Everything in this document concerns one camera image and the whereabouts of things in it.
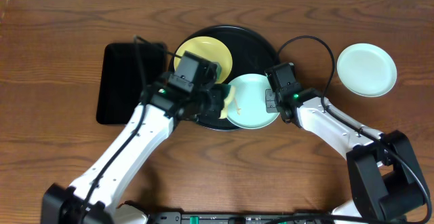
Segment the green yellow sponge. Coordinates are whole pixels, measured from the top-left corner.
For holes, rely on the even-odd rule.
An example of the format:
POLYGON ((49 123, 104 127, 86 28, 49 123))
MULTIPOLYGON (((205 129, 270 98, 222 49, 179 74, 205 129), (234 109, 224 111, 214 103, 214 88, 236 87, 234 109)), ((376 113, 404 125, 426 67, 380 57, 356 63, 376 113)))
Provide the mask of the green yellow sponge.
POLYGON ((228 116, 229 105, 232 103, 232 101, 235 98, 236 88, 235 86, 222 83, 220 84, 220 89, 222 91, 223 107, 222 110, 220 111, 219 119, 226 119, 228 116))

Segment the light blue plate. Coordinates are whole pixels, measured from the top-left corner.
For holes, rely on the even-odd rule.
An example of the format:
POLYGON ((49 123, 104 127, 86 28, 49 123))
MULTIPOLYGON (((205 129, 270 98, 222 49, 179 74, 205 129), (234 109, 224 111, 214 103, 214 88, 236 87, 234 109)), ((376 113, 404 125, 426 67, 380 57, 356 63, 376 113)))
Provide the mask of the light blue plate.
POLYGON ((233 125, 253 130, 268 126, 278 118, 277 112, 267 112, 266 90, 271 89, 271 86, 264 75, 241 75, 230 81, 229 85, 235 88, 235 97, 227 115, 233 125))
POLYGON ((383 96, 397 81, 397 67, 392 57, 369 43, 345 48, 338 57, 336 70, 346 88, 365 97, 383 96))

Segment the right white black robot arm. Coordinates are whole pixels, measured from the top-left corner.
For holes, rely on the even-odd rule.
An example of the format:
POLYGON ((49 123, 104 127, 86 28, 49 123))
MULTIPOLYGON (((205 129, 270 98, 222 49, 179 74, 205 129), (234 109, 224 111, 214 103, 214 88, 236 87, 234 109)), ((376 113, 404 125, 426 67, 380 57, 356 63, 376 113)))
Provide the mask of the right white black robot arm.
POLYGON ((396 223, 426 206, 422 223, 433 214, 431 196, 408 137, 385 134, 337 109, 324 94, 293 83, 265 92, 267 110, 285 123, 321 138, 347 162, 352 199, 330 214, 308 220, 333 223, 396 223))

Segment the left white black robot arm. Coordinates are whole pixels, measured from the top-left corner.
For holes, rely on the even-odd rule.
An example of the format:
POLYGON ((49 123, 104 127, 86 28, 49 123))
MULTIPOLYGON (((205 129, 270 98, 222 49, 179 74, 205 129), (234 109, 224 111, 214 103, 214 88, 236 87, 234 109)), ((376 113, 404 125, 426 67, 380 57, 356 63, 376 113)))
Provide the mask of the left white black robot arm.
POLYGON ((138 207, 120 199, 151 153, 182 120, 211 111, 227 116, 235 88, 227 84, 155 82, 120 135, 67 188, 53 184, 43 196, 42 223, 148 223, 138 207))

